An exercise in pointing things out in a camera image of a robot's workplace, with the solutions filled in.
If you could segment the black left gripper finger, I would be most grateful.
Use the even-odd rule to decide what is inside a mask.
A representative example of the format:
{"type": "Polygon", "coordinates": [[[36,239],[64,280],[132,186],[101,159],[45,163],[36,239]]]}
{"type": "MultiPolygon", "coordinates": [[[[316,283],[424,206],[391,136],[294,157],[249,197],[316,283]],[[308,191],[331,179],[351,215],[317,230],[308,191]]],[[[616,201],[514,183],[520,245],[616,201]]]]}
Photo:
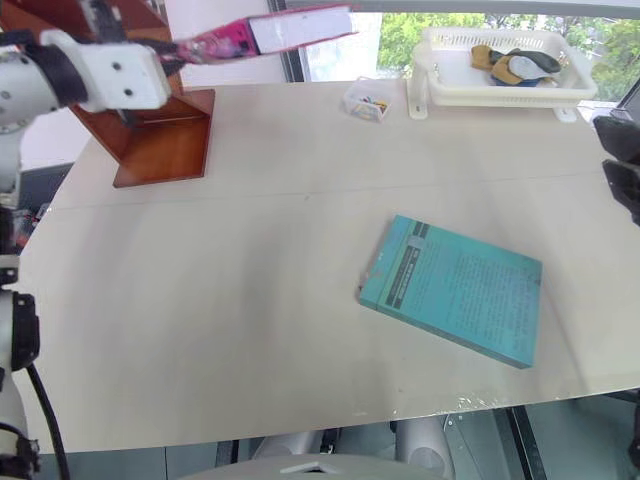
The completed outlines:
{"type": "Polygon", "coordinates": [[[203,56],[195,52],[172,52],[159,55],[164,69],[182,69],[188,64],[202,64],[203,56]]]}
{"type": "Polygon", "coordinates": [[[179,41],[164,41],[149,39],[148,45],[159,54],[196,54],[198,44],[192,39],[179,41]]]}

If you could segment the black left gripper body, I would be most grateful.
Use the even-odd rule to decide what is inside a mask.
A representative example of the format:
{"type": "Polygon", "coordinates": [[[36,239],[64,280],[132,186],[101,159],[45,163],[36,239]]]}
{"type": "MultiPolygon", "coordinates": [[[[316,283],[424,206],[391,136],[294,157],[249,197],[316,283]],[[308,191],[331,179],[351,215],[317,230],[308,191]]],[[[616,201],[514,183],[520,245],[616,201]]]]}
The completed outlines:
{"type": "Polygon", "coordinates": [[[151,38],[130,39],[122,26],[119,11],[107,1],[93,1],[92,15],[94,35],[99,43],[132,42],[151,48],[158,56],[165,76],[169,77],[175,73],[175,59],[168,57],[172,50],[168,42],[151,38]]]}

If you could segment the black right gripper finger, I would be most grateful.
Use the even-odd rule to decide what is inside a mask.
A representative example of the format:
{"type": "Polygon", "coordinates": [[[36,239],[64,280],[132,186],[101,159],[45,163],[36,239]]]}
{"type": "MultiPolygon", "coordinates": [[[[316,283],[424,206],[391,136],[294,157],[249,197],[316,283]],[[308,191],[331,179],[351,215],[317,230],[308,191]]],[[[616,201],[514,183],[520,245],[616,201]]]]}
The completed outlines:
{"type": "Polygon", "coordinates": [[[603,149],[616,160],[639,162],[639,124],[611,116],[598,116],[593,121],[603,149]]]}
{"type": "Polygon", "coordinates": [[[602,167],[613,198],[629,211],[632,222],[639,226],[639,166],[607,159],[602,167]]]}

